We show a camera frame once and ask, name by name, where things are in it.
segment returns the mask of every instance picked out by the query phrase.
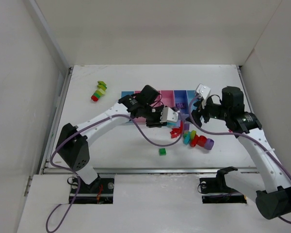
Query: white table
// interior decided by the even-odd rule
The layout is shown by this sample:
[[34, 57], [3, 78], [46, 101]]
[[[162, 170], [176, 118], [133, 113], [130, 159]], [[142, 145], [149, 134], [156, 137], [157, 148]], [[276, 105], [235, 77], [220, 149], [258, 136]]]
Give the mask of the white table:
[[[106, 95], [94, 103], [90, 98], [97, 89], [98, 80], [104, 81], [108, 89]], [[157, 90], [194, 90], [199, 83], [209, 86], [212, 94], [221, 95], [222, 88], [228, 85], [240, 87], [243, 91], [235, 65], [74, 66], [58, 131], [54, 131], [55, 145], [65, 124], [76, 125], [104, 112], [117, 102], [122, 91], [141, 90], [146, 84]], [[244, 104], [245, 110], [250, 111], [246, 97]], [[225, 123], [215, 119], [203, 127], [213, 132], [227, 132]], [[170, 138], [171, 129], [167, 127], [149, 129], [142, 126], [142, 129], [153, 141], [167, 144], [175, 140]], [[199, 146], [191, 148], [179, 142], [166, 148], [166, 156], [159, 156], [158, 148], [144, 140], [133, 125], [118, 126], [90, 147], [93, 155], [91, 163], [95, 168], [255, 167], [247, 151], [235, 137], [205, 136], [215, 141], [211, 151]], [[59, 155], [55, 156], [54, 162], [65, 166]]]
[[[256, 179], [258, 174], [248, 174]], [[35, 175], [17, 233], [45, 233], [51, 210], [68, 203], [69, 175]], [[291, 233], [255, 204], [203, 204], [198, 175], [116, 175], [113, 204], [74, 204], [56, 233]], [[59, 223], [67, 205], [50, 219]], [[291, 214], [285, 216], [291, 220]]]

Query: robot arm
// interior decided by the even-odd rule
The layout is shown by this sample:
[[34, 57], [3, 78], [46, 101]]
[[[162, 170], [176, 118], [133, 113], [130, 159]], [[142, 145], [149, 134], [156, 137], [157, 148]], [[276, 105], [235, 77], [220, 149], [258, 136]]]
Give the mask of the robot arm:
[[144, 117], [148, 127], [161, 127], [167, 122], [177, 122], [178, 113], [166, 106], [152, 107], [159, 92], [149, 85], [146, 85], [143, 90], [136, 95], [127, 95], [119, 99], [119, 101], [106, 112], [99, 116], [72, 126], [70, 123], [63, 126], [57, 146], [65, 141], [69, 136], [80, 131], [93, 123], [109, 117], [96, 127], [90, 128], [66, 143], [59, 151], [59, 155], [75, 171], [80, 178], [88, 185], [90, 190], [96, 187], [99, 182], [99, 175], [95, 172], [91, 163], [89, 147], [102, 135], [115, 126], [121, 125], [129, 121], [125, 117], [112, 117], [113, 115], [125, 115], [131, 118]]
[[[209, 96], [210, 89], [204, 88], [202, 84], [200, 86], [196, 91], [201, 95], [201, 99], [195, 104], [197, 109], [192, 111], [193, 119], [199, 127], [202, 125], [202, 118], [205, 123], [210, 118], [224, 120], [230, 130], [255, 139], [267, 149], [264, 151], [254, 141], [237, 136], [238, 141], [248, 151], [256, 165], [263, 182], [248, 179], [245, 174], [238, 172], [234, 167], [223, 168], [217, 172], [215, 178], [218, 192], [229, 192], [231, 188], [241, 192], [256, 203], [260, 213], [266, 219], [290, 213], [291, 180], [278, 164], [266, 154], [267, 152], [271, 153], [280, 163], [274, 150], [267, 142], [257, 117], [253, 113], [244, 111], [242, 91], [237, 87], [228, 86], [222, 90], [220, 104], [214, 104], [212, 96]], [[205, 89], [208, 90], [207, 99], [204, 92], [201, 92]], [[202, 189], [202, 193], [208, 193], [207, 189]]]

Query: small green cube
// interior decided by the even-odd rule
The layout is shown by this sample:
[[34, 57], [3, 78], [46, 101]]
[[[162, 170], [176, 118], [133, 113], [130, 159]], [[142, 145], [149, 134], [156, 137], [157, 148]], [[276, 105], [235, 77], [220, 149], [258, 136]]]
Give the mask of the small green cube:
[[166, 155], [166, 149], [165, 148], [160, 148], [159, 149], [160, 155]]

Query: screw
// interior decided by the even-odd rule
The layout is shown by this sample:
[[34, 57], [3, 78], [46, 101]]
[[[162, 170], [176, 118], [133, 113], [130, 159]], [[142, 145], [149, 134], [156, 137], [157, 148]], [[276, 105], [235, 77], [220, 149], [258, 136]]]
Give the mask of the screw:
[[114, 189], [114, 183], [112, 182], [108, 183], [108, 189]]
[[207, 188], [207, 183], [205, 181], [203, 181], [202, 183], [200, 183], [200, 187]]

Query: white wall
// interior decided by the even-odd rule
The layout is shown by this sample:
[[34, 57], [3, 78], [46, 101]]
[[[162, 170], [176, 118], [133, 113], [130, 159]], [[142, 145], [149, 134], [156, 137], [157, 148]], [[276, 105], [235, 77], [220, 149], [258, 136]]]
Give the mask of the white wall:
[[70, 65], [242, 65], [280, 0], [37, 0]]
[[59, 70], [21, 0], [0, 0], [0, 233], [16, 231]]
[[291, 0], [283, 0], [242, 68], [253, 109], [291, 171]]

